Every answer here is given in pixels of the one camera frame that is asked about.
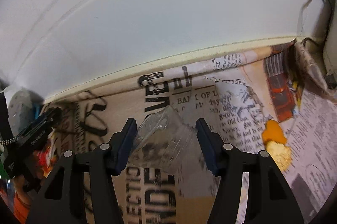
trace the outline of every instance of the white surface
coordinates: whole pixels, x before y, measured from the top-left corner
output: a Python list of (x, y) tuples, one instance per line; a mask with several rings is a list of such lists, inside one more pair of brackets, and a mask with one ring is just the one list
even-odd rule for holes
[(43, 98), (226, 43), (315, 35), (314, 0), (0, 0), (0, 75)]
[(332, 22), (330, 25), (329, 35), (326, 39), (326, 43), (323, 50), (323, 59), (328, 74), (333, 74), (337, 79), (337, 12), (334, 13)]

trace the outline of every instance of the wire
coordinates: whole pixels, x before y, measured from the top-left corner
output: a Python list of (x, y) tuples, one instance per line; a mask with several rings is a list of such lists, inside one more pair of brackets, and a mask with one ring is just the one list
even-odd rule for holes
[(332, 16), (333, 16), (333, 13), (334, 13), (334, 9), (332, 7), (332, 3), (330, 0), (326, 0), (329, 5), (330, 5), (330, 15), (329, 15), (329, 19), (328, 19), (328, 22), (327, 22), (327, 26), (326, 26), (326, 31), (325, 31), (325, 37), (324, 37), (324, 41), (323, 43), (320, 45), (318, 44), (316, 41), (312, 40), (311, 38), (307, 37), (305, 38), (303, 41), (302, 41), (302, 44), (303, 46), (305, 47), (305, 44), (307, 43), (307, 41), (310, 41), (312, 42), (314, 45), (316, 45), (317, 47), (321, 47), (321, 46), (324, 46), (324, 43), (326, 42), (326, 40), (328, 39), (328, 34), (329, 34), (329, 30), (330, 30), (330, 24), (331, 24), (331, 20), (332, 20)]

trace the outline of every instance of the green object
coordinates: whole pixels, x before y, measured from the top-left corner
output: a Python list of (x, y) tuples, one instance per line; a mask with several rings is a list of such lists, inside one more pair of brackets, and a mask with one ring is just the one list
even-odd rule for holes
[(9, 176), (8, 176), (7, 172), (5, 171), (5, 168), (3, 167), (1, 161), (0, 161), (0, 176), (1, 176), (1, 179), (9, 179)]

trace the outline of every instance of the crumpled plastic cup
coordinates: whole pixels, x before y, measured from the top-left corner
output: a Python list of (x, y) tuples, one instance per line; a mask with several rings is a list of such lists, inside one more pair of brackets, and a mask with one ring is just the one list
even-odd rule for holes
[(140, 125), (129, 162), (143, 168), (160, 168), (173, 175), (196, 133), (169, 105), (149, 115)]

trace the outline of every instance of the newspaper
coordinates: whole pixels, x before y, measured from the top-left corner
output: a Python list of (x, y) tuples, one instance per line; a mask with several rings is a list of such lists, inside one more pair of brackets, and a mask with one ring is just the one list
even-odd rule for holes
[[(147, 115), (171, 105), (184, 123), (195, 126), (198, 118), (205, 118), (224, 142), (257, 153), (264, 149), (265, 123), (273, 119), (292, 149), (293, 163), (284, 176), (308, 223), (337, 181), (337, 112), (333, 96), (314, 80), (317, 70), (309, 70), (315, 64), (310, 60), (311, 65), (304, 65), (307, 55), (299, 42), (289, 41), (70, 96), (62, 101), (74, 109), (68, 147), (76, 153), (92, 151), (120, 131), (127, 118), (135, 118), (139, 126)], [(237, 223), (244, 222), (248, 176), (243, 175)], [(206, 223), (219, 177), (207, 169), (194, 136), (174, 175), (128, 164), (113, 182), (125, 223)], [(89, 178), (85, 188), (88, 223), (94, 223)]]

